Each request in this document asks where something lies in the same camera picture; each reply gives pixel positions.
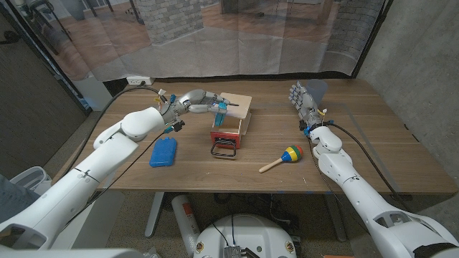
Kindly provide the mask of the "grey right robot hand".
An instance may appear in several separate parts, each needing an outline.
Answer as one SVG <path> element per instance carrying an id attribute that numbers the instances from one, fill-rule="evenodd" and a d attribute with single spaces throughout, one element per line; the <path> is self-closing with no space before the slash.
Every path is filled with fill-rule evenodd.
<path id="1" fill-rule="evenodd" d="M 300 130 L 309 130 L 321 122 L 318 105 L 321 103 L 327 89 L 326 82 L 317 79 L 307 81 L 306 85 L 302 85 L 300 81 L 297 81 L 291 86 L 288 99 L 298 111 Z"/>

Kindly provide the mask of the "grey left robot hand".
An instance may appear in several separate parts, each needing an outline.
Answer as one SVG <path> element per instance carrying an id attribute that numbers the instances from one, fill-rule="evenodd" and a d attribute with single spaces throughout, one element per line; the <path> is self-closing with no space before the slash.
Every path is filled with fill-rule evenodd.
<path id="1" fill-rule="evenodd" d="M 165 124 L 173 124 L 179 119 L 180 115 L 188 112 L 225 114 L 227 110 L 219 107 L 221 102 L 226 105 L 238 106 L 238 104 L 231 103 L 221 95 L 198 89 L 185 93 L 181 97 L 176 98 L 173 102 L 169 101 L 160 113 L 162 114 Z"/>

